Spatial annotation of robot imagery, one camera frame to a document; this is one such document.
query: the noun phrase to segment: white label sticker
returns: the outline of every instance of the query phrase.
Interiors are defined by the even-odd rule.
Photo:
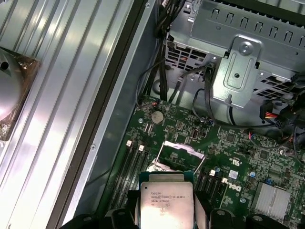
[[[232,179],[236,180],[237,176],[238,176],[238,172],[236,172],[234,170],[230,170],[229,178],[232,178]]]

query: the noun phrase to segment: metal socket bracket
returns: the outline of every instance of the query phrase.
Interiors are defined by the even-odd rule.
[[[259,76],[255,68],[261,45],[242,37],[233,41],[228,58],[222,58],[213,82],[213,98],[244,107],[251,99]]]

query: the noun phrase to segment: screw hole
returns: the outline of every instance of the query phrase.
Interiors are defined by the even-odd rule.
[[[9,68],[9,63],[3,62],[3,63],[1,64],[1,68],[2,68],[3,70],[7,70],[7,69]]]

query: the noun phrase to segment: motherboard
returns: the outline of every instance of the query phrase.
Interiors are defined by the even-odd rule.
[[[277,146],[260,135],[252,140]],[[124,207],[128,190],[138,189],[141,171],[187,170],[194,171],[194,189],[204,190],[214,208],[244,219],[262,213],[289,228],[303,221],[304,171],[292,143],[262,149],[249,140],[248,130],[202,123],[192,111],[150,96],[134,111],[99,208]]]

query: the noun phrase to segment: capacitor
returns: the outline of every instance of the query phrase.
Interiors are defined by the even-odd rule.
[[[256,175],[256,173],[254,172],[254,171],[252,171],[251,173],[250,173],[250,177],[255,177],[255,175]]]
[[[272,183],[271,178],[268,178],[268,179],[266,180],[266,184],[271,185],[271,183]]]

